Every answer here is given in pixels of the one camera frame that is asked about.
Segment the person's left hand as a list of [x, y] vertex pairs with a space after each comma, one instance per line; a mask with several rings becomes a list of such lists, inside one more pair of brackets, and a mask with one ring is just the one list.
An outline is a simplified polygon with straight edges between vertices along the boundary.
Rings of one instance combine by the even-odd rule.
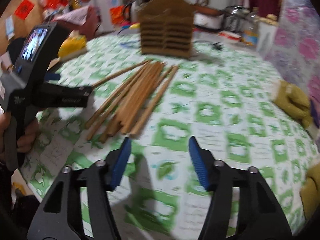
[[[11, 120], [11, 113], [5, 112], [1, 114], [1, 162], [5, 162], [5, 154], [4, 154], [4, 131], [9, 127]], [[26, 128], [25, 135], [20, 137], [17, 141], [17, 151], [21, 153], [28, 153], [33, 148], [33, 144], [39, 132], [39, 123], [35, 118]]]

